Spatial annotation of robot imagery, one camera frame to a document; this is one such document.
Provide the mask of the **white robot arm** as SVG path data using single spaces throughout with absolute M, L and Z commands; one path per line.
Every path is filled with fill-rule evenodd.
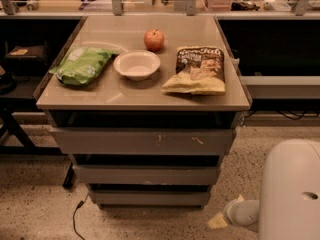
M 320 240 L 320 143 L 292 139 L 268 154 L 260 198 L 238 197 L 208 221 L 258 234 L 259 240 Z

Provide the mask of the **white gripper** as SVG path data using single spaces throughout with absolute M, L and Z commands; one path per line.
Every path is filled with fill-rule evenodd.
M 210 229 L 222 229 L 227 227 L 228 224 L 237 226 L 236 207 L 244 200 L 244 197 L 239 194 L 237 199 L 229 201 L 223 208 L 223 214 L 219 212 L 208 220 L 208 227 Z

